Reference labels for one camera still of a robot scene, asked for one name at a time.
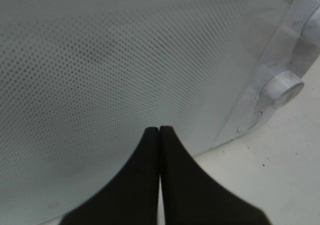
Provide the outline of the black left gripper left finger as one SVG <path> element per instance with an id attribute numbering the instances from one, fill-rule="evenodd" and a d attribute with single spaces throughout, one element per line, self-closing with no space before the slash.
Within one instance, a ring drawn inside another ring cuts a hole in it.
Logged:
<path id="1" fill-rule="evenodd" d="M 160 139 L 148 127 L 133 154 L 98 193 L 66 214 L 62 225 L 155 225 L 159 199 Z"/>

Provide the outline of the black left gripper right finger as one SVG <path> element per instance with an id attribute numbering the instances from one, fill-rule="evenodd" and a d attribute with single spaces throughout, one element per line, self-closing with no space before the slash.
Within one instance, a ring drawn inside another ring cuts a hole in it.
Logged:
<path id="1" fill-rule="evenodd" d="M 269 225 L 265 213 L 212 179 L 171 126 L 162 126 L 160 176 L 167 225 Z"/>

